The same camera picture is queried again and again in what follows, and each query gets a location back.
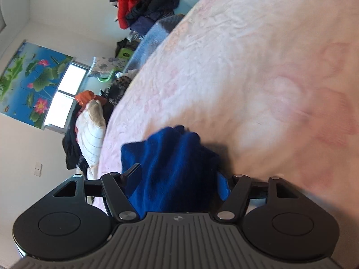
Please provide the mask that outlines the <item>black garment hanging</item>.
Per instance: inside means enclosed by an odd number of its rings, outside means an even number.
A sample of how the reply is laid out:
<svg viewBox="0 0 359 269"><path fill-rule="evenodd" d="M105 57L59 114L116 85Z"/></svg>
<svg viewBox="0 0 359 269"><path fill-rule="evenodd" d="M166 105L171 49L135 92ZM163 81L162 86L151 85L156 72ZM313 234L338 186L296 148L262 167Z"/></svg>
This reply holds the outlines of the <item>black garment hanging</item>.
<svg viewBox="0 0 359 269"><path fill-rule="evenodd" d="M89 165L81 153L81 149L77 142L77 133L75 131L75 123L79 116L80 110L81 105L76 103L69 120L69 126L62 139L62 147L66 155L66 168L68 170L79 168L81 172L86 174Z"/></svg>

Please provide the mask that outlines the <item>green plastic stool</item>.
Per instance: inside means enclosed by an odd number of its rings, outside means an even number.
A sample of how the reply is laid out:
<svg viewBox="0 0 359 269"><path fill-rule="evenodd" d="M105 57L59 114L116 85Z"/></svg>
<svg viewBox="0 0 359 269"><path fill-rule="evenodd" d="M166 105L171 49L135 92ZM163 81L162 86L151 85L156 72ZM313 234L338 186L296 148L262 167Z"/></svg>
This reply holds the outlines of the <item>green plastic stool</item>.
<svg viewBox="0 0 359 269"><path fill-rule="evenodd" d="M134 53L133 50L124 47L121 48L121 50L117 54L117 58L124 58L129 60L132 57L133 53Z"/></svg>

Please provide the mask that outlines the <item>bright window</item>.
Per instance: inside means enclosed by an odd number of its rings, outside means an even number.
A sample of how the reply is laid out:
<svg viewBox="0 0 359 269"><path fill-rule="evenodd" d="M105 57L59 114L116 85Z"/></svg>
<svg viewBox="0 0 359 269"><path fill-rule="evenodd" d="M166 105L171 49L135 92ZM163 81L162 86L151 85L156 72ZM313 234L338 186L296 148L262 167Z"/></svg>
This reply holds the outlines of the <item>bright window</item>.
<svg viewBox="0 0 359 269"><path fill-rule="evenodd" d="M73 62L64 73L57 91L50 104L44 126L57 132L64 131L68 124L69 114L75 103L75 96L79 91L88 66Z"/></svg>

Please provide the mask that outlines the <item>orange garment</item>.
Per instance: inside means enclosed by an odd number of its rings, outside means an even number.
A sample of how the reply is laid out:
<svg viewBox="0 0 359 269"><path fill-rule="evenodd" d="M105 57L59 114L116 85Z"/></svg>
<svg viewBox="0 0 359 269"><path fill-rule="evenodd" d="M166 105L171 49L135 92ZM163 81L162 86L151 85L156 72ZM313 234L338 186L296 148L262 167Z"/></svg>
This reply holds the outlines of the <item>orange garment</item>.
<svg viewBox="0 0 359 269"><path fill-rule="evenodd" d="M83 91L75 96L77 103L81 106L86 106L91 100L97 100L101 105L107 102L106 98L95 95L93 91Z"/></svg>

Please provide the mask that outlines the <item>blue fleece garment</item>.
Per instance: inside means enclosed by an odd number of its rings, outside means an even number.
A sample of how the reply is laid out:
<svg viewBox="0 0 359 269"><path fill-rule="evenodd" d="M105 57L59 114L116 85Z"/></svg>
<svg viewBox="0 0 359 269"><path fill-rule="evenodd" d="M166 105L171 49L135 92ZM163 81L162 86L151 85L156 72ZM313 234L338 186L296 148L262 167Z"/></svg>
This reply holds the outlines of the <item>blue fleece garment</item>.
<svg viewBox="0 0 359 269"><path fill-rule="evenodd" d="M124 144L121 164L124 171L134 164L142 170L135 189L125 194L140 218L147 213L212 211L231 192L220 156L181 125Z"/></svg>

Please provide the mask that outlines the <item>lotus flower wall poster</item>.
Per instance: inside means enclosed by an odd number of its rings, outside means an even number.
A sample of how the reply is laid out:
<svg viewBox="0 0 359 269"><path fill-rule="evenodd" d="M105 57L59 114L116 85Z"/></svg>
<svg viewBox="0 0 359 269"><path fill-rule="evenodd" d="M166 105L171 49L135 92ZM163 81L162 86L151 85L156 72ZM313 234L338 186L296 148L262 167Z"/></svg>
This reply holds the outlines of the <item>lotus flower wall poster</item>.
<svg viewBox="0 0 359 269"><path fill-rule="evenodd" d="M73 57L23 41L1 75L1 114L43 129Z"/></svg>

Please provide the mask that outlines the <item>floral pillow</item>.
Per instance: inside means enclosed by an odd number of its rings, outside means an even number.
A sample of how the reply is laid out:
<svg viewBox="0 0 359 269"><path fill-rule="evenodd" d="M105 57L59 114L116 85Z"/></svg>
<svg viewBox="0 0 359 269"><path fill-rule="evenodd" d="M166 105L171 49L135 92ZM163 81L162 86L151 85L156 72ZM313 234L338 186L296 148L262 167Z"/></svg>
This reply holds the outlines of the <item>floral pillow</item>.
<svg viewBox="0 0 359 269"><path fill-rule="evenodd" d="M94 57L92 65L87 73L88 77L107 77L114 70L123 70L128 63L124 58Z"/></svg>

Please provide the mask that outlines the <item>pink floral bed sheet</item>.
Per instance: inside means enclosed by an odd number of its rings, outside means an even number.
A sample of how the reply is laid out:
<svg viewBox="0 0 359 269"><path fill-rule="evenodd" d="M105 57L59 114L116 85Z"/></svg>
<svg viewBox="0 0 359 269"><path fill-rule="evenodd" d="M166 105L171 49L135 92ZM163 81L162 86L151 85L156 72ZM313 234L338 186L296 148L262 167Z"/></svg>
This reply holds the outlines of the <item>pink floral bed sheet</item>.
<svg viewBox="0 0 359 269"><path fill-rule="evenodd" d="M307 192L339 224L334 259L358 266L358 0L200 0L115 107L98 174L176 125L231 172Z"/></svg>

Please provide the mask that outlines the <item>green plastic hanger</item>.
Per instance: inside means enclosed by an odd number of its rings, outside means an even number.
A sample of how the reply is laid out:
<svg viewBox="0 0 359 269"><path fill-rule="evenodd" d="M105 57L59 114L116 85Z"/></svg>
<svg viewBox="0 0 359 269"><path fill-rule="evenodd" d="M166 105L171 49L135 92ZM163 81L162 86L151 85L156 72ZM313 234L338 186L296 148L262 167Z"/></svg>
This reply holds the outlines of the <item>green plastic hanger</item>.
<svg viewBox="0 0 359 269"><path fill-rule="evenodd" d="M116 71L113 69L107 77L98 77L97 79L100 81L100 83L106 83L110 80L112 80L112 77Z"/></svg>

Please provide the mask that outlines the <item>leopard print garment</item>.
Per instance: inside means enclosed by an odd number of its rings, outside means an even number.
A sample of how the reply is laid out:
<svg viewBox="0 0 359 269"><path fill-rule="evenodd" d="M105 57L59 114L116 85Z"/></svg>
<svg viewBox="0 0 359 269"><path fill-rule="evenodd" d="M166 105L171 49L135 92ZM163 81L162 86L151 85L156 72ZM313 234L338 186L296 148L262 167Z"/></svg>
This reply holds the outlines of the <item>leopard print garment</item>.
<svg viewBox="0 0 359 269"><path fill-rule="evenodd" d="M122 74L119 78L114 79L104 91L101 91L101 96L106 98L113 106L116 106L136 75L136 72Z"/></svg>

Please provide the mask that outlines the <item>light blue fleece blanket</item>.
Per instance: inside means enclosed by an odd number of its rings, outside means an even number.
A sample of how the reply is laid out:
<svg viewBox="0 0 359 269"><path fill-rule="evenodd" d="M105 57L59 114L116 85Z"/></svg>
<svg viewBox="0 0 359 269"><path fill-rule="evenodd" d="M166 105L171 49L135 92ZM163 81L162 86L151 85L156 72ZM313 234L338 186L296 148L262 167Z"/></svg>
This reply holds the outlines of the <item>light blue fleece blanket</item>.
<svg viewBox="0 0 359 269"><path fill-rule="evenodd" d="M178 14L158 20L141 40L122 72L139 70L183 18L183 14Z"/></svg>

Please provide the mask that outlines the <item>dark clothes pile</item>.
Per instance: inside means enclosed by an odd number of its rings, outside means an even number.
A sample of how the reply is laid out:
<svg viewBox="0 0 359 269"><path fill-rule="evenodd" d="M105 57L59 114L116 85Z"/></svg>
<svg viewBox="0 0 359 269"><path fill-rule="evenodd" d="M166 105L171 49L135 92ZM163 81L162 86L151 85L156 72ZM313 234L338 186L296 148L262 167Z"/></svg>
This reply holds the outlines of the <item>dark clothes pile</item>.
<svg viewBox="0 0 359 269"><path fill-rule="evenodd" d="M109 1L113 6L117 7L117 0ZM137 32L140 36L146 35L158 20L163 18L164 15L172 13L178 7L179 1L140 0L125 17L129 24L129 29Z"/></svg>

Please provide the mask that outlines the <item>white wall switch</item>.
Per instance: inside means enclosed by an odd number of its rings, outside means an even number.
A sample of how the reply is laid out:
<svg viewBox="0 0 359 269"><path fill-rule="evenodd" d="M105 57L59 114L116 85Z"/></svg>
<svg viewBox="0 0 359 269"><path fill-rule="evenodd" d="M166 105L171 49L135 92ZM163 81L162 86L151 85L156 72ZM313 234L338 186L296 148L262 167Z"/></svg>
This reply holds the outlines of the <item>white wall switch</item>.
<svg viewBox="0 0 359 269"><path fill-rule="evenodd" d="M37 177L41 176L41 172L42 172L42 167L43 165L39 162L35 163L35 169L34 169L34 175Z"/></svg>

